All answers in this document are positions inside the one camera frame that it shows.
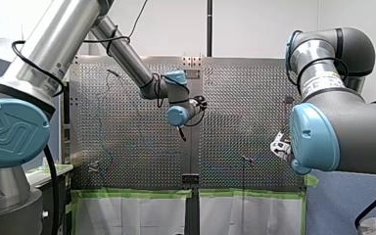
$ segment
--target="black bracket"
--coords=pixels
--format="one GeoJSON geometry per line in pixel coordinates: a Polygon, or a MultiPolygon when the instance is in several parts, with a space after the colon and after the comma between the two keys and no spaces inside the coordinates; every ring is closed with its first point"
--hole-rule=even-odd
{"type": "Polygon", "coordinates": [[[183,184],[199,184],[200,175],[199,174],[182,174],[183,184]]]}

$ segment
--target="blue logo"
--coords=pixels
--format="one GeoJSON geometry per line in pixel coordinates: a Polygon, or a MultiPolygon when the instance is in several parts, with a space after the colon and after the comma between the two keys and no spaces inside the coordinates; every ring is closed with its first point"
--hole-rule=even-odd
{"type": "Polygon", "coordinates": [[[22,155],[38,126],[9,114],[0,116],[0,150],[22,155]]]}

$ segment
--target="blue joint cap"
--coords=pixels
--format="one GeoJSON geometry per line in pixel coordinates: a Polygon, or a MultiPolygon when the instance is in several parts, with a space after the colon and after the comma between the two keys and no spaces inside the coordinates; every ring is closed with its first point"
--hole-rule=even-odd
{"type": "Polygon", "coordinates": [[[183,70],[175,70],[175,71],[169,71],[164,74],[165,78],[164,80],[168,83],[175,84],[174,81],[186,85],[187,84],[187,77],[185,76],[185,71],[183,70]]]}
{"type": "Polygon", "coordinates": [[[172,106],[167,110],[167,121],[173,126],[182,126],[188,121],[188,112],[180,106],[172,106]]]}
{"type": "Polygon", "coordinates": [[[292,149],[300,166],[332,171],[340,162],[340,146],[328,117],[316,106],[294,107],[290,118],[292,149]]]}
{"type": "Polygon", "coordinates": [[[0,99],[0,168],[31,161],[49,137],[49,120],[39,108],[22,100],[0,99]]]}
{"type": "Polygon", "coordinates": [[[312,171],[311,168],[304,167],[297,160],[292,160],[292,169],[296,174],[299,175],[306,175],[312,171]]]}

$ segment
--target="white wall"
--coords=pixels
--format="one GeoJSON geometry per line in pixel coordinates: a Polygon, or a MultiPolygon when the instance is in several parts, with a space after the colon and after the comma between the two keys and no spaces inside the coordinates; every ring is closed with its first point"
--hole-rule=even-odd
{"type": "Polygon", "coordinates": [[[284,58],[289,35],[317,29],[314,0],[213,1],[215,57],[284,58]]]}
{"type": "MultiPolygon", "coordinates": [[[[12,42],[29,38],[52,1],[0,0],[0,59],[15,59],[12,42]]],[[[84,45],[80,53],[87,54],[88,46],[84,45]]]]}
{"type": "MultiPolygon", "coordinates": [[[[319,29],[350,26],[364,31],[376,50],[376,1],[374,0],[320,0],[319,29]]],[[[362,96],[366,101],[376,100],[376,66],[368,76],[362,96]]]]}
{"type": "MultiPolygon", "coordinates": [[[[119,30],[128,35],[144,0],[117,0],[109,11],[119,30]]],[[[200,56],[206,53],[206,8],[204,0],[151,0],[132,36],[132,46],[142,56],[200,56]]],[[[103,47],[90,45],[91,54],[103,47]]]]}
{"type": "MultiPolygon", "coordinates": [[[[109,16],[128,35],[144,0],[119,0],[109,16]]],[[[317,1],[213,1],[213,55],[283,58],[289,34],[317,29],[317,1]]],[[[132,36],[143,56],[199,56],[207,51],[207,1],[149,1],[132,36]]],[[[101,46],[91,54],[105,55],[101,46]]]]}

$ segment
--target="perforated metal panel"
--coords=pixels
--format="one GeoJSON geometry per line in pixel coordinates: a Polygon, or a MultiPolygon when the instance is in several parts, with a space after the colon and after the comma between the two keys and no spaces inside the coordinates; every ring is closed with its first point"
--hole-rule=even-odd
{"type": "Polygon", "coordinates": [[[203,188],[296,191],[304,179],[270,153],[269,145],[288,122],[298,98],[283,60],[203,59],[207,110],[200,144],[203,188]]]}
{"type": "MultiPolygon", "coordinates": [[[[145,63],[157,73],[182,69],[181,58],[145,63]]],[[[74,188],[181,187],[180,138],[166,121],[167,105],[159,109],[156,101],[141,99],[130,78],[106,57],[78,58],[70,90],[74,188]]]]}
{"type": "Polygon", "coordinates": [[[70,73],[73,187],[180,189],[182,173],[199,171],[202,188],[302,190],[304,180],[269,150],[288,122],[285,97],[298,98],[283,61],[203,58],[188,67],[188,60],[144,59],[157,73],[201,71],[189,87],[209,108],[201,125],[185,128],[182,143],[166,122],[167,106],[142,100],[113,60],[77,59],[70,73]]]}

